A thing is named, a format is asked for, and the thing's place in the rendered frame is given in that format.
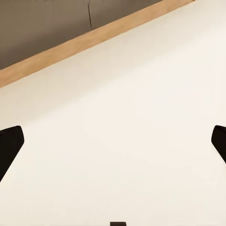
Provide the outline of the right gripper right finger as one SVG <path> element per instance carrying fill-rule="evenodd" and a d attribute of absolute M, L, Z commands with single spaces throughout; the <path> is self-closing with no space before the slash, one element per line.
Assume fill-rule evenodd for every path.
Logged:
<path fill-rule="evenodd" d="M 211 142 L 226 163 L 226 127 L 216 125 L 212 133 Z"/>

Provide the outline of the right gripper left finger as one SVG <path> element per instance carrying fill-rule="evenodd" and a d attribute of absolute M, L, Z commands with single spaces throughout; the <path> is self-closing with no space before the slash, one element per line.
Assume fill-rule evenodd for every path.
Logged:
<path fill-rule="evenodd" d="M 0 130 L 0 181 L 24 144 L 24 134 L 20 125 Z"/>

